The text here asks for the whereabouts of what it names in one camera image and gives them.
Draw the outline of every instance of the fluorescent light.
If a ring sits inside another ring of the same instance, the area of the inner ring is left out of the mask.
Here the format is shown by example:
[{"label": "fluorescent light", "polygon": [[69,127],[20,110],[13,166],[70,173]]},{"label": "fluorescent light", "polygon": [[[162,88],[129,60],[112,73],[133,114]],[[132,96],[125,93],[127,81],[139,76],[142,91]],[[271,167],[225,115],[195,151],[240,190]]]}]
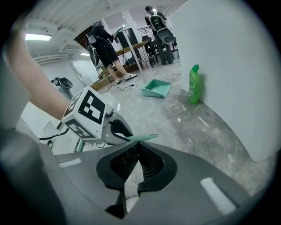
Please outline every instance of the fluorescent light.
[{"label": "fluorescent light", "polygon": [[51,40],[51,35],[42,35],[42,34],[32,34],[28,33],[25,36],[25,40]]},{"label": "fluorescent light", "polygon": [[90,56],[90,54],[89,54],[89,53],[81,53],[80,55]]}]

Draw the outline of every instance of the white sneaker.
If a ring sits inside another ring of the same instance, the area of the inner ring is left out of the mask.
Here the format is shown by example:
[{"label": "white sneaker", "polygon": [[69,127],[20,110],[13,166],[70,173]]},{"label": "white sneaker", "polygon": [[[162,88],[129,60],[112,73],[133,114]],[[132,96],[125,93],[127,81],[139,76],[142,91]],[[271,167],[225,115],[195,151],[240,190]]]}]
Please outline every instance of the white sneaker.
[{"label": "white sneaker", "polygon": [[137,74],[131,74],[131,73],[128,73],[125,77],[125,81],[128,81],[130,79],[133,79],[134,77],[136,77]]}]

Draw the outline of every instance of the concrete floor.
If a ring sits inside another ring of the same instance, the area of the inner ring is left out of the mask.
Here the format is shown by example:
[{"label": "concrete floor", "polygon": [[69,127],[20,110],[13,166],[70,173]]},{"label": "concrete floor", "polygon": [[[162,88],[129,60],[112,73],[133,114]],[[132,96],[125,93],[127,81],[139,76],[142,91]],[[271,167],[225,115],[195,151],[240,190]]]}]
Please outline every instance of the concrete floor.
[{"label": "concrete floor", "polygon": [[[151,142],[207,160],[236,180],[250,195],[268,185],[275,167],[275,156],[255,163],[216,113],[201,102],[190,104],[187,93],[181,89],[180,63],[155,65],[154,68],[144,69],[144,73],[146,81],[168,79],[172,87],[165,99],[143,96],[138,88],[145,82],[139,73],[137,78],[119,85],[124,88],[134,83],[136,89],[121,91],[112,87],[106,91],[106,87],[99,91],[109,100],[109,105],[125,118],[134,135],[158,134],[159,137]],[[72,132],[58,137],[53,146],[54,154],[73,152],[75,139],[78,140]],[[86,145],[83,151],[94,149],[97,147]],[[127,198],[137,196],[137,184],[142,179],[138,163],[125,185]]]}]

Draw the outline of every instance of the green detergent bottle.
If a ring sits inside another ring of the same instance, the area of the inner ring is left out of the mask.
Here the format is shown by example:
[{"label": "green detergent bottle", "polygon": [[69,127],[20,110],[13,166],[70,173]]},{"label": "green detergent bottle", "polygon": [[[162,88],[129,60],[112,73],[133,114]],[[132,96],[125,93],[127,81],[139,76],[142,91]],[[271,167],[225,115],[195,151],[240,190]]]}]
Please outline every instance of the green detergent bottle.
[{"label": "green detergent bottle", "polygon": [[189,73],[189,97],[188,100],[192,104],[197,104],[200,92],[201,92],[201,83],[200,77],[198,74],[199,65],[194,65]]}]

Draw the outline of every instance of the teal dustpan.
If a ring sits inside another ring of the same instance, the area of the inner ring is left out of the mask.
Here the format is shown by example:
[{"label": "teal dustpan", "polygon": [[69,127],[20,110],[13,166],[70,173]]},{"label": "teal dustpan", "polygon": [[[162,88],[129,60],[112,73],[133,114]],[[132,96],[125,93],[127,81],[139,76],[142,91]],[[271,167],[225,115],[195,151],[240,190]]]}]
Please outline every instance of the teal dustpan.
[{"label": "teal dustpan", "polygon": [[141,92],[144,96],[165,98],[171,86],[169,82],[153,79],[141,88]]}]

